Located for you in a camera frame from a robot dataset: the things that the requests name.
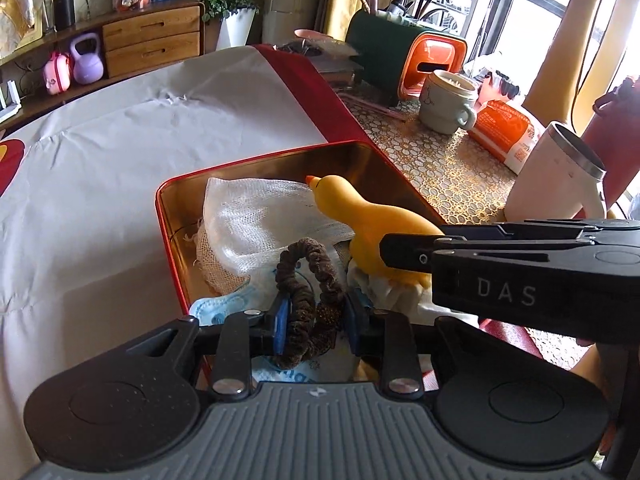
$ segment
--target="pen holder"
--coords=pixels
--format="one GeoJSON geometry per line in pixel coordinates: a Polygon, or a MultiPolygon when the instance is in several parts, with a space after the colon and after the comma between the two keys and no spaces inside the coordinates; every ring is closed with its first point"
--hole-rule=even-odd
{"type": "Polygon", "coordinates": [[[459,72],[466,56],[462,38],[389,22],[363,10],[351,19],[346,42],[360,53],[354,58],[363,67],[359,77],[388,94],[392,105],[419,97],[429,72],[459,72]]]}

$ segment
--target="orange snack bag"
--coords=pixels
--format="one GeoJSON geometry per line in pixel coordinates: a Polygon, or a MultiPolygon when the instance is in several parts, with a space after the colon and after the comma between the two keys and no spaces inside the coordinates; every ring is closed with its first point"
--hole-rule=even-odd
{"type": "Polygon", "coordinates": [[[515,106],[502,101],[487,102],[468,134],[518,174],[545,129],[534,116],[515,106]]]}

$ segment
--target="lace tablecloth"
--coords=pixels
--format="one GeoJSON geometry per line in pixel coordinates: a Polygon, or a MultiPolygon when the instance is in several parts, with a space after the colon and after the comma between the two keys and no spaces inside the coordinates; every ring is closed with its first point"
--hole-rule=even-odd
{"type": "MultiPolygon", "coordinates": [[[[407,115],[406,122],[350,101],[345,104],[446,222],[505,220],[502,209],[516,176],[466,132],[448,137],[429,130],[418,120],[417,100],[397,108],[407,115]]],[[[542,356],[562,368],[572,368],[587,350],[569,337],[527,331],[542,356]]]]}

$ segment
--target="screw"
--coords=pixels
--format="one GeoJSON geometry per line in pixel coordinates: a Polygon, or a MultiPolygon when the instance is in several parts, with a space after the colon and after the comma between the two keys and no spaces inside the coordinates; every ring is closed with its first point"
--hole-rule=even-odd
{"type": "Polygon", "coordinates": [[[244,389],[244,383],[238,379],[219,379],[213,383],[213,391],[220,395],[238,395],[244,389]]]}
{"type": "Polygon", "coordinates": [[[420,390],[420,383],[414,379],[400,377],[389,381],[389,389],[396,394],[414,394],[420,390]]]}

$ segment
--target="white planter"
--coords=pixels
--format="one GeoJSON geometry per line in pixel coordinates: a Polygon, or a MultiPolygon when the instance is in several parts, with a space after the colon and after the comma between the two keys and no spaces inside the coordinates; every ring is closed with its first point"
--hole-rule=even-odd
{"type": "Polygon", "coordinates": [[[249,29],[254,20],[255,9],[241,9],[222,20],[216,50],[246,44],[249,29]]]}

